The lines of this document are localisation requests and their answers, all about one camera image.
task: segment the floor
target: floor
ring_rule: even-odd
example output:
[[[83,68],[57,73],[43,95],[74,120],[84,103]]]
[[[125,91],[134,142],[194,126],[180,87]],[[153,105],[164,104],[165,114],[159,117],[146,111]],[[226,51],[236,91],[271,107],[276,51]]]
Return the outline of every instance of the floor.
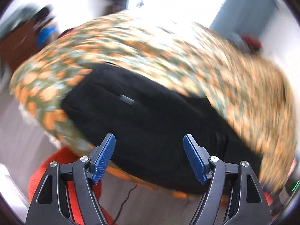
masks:
[[[41,163],[57,151],[43,130],[23,122],[18,102],[8,87],[0,93],[0,163],[9,170],[20,191],[27,196],[30,176]],[[102,180],[100,204],[115,218],[128,192],[135,185],[106,173]],[[162,191],[137,187],[130,194],[118,220],[119,225],[189,224],[198,199],[176,199]],[[222,221],[222,214],[217,220]]]

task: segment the red object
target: red object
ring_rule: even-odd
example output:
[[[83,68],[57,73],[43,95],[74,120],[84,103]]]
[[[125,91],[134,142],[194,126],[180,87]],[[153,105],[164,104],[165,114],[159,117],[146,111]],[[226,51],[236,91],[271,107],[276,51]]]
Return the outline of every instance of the red object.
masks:
[[[260,43],[259,40],[254,39],[252,36],[250,35],[242,35],[241,38],[243,39],[243,41],[245,41],[247,43],[247,45],[252,46],[252,47],[256,47],[258,49],[262,49],[262,44]]]
[[[42,179],[44,172],[46,171],[47,167],[50,165],[50,162],[57,161],[59,164],[67,164],[71,162],[75,162],[78,160],[78,156],[76,156],[71,150],[64,146],[59,151],[51,155],[39,168],[38,170],[32,175],[29,186],[28,186],[28,195],[29,200],[31,201],[33,198],[33,195],[39,185],[40,180]],[[73,181],[68,181],[68,191],[69,191],[69,198],[70,198],[70,204],[71,209],[74,217],[74,221],[80,225],[84,225],[81,213],[79,210],[76,193],[75,193],[75,187]],[[93,186],[93,189],[95,191],[96,197],[99,200],[101,196],[101,182],[98,182],[97,185]],[[111,224],[113,222],[112,217],[108,214],[108,212],[101,207],[103,214],[108,221],[108,224]]]
[[[264,192],[264,194],[265,194],[265,198],[267,199],[268,205],[269,206],[272,205],[273,203],[272,197],[267,192]]]
[[[71,33],[73,30],[74,30],[74,28],[73,29],[69,29],[66,32],[64,31],[58,38],[61,38],[61,37],[65,36],[65,35]]]

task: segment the orange and green fabric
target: orange and green fabric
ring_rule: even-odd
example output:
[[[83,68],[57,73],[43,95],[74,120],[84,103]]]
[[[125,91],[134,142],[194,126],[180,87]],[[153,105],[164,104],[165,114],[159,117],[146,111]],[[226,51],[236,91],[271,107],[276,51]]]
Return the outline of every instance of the orange and green fabric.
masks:
[[[49,134],[78,155],[87,154],[93,146],[60,103],[95,64],[104,62],[187,96],[206,95],[246,145],[263,155],[260,181],[273,191],[287,181],[296,148],[287,78],[268,60],[242,54],[195,22],[174,22],[144,8],[94,19],[25,61],[10,89]],[[113,163],[108,171],[135,179]]]

